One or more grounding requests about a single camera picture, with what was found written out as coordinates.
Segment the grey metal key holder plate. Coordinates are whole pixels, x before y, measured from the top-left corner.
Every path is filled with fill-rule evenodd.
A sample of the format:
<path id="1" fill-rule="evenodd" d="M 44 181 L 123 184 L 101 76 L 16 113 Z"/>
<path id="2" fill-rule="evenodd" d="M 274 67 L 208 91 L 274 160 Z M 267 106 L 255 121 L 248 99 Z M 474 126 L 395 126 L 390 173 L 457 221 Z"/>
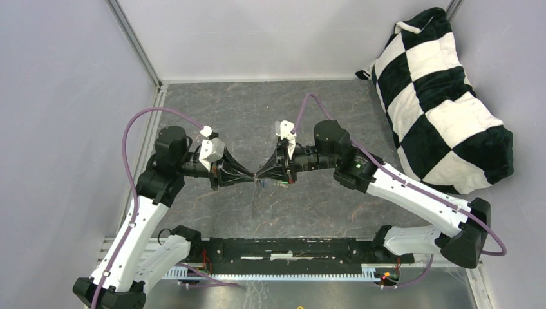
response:
<path id="1" fill-rule="evenodd" d="M 259 206 L 259 195 L 262 188 L 262 182 L 260 179 L 255 179 L 255 188 L 252 196 L 252 205 L 251 205 L 251 218 L 254 219 L 254 217 L 257 214 L 258 206 Z"/>

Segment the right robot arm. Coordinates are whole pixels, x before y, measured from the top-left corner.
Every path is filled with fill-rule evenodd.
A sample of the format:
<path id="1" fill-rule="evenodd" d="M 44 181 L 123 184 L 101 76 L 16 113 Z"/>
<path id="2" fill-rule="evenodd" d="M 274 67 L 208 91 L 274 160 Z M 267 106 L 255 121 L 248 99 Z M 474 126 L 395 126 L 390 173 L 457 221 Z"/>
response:
<path id="1" fill-rule="evenodd" d="M 293 184 L 298 173 L 333 169 L 334 180 L 343 187 L 390 201 L 429 223 L 410 228 L 382 226 L 372 245 L 377 261 L 387 263 L 404 254 L 440 254 L 460 267 L 478 266 L 490 227 L 489 202 L 443 194 L 381 158 L 367 156 L 352 145 L 349 132 L 336 120 L 315 125 L 313 146 L 299 147 L 291 132 L 294 128 L 291 122 L 276 122 L 276 149 L 256 173 L 258 179 Z"/>

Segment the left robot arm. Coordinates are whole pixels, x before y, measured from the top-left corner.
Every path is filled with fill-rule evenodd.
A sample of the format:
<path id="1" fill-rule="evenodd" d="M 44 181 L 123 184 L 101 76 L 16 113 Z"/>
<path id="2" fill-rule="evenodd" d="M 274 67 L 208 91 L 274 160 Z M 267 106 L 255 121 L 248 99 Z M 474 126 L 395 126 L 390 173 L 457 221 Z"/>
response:
<path id="1" fill-rule="evenodd" d="M 185 185 L 186 177 L 205 178 L 212 189 L 253 182 L 213 133 L 191 152 L 192 139 L 179 126 L 159 132 L 155 153 L 138 177 L 131 208 L 115 240 L 89 277 L 78 278 L 74 294 L 89 308 L 143 308 L 147 294 L 178 262 L 210 264 L 202 236 L 179 225 L 148 258 L 142 257 L 162 218 Z"/>

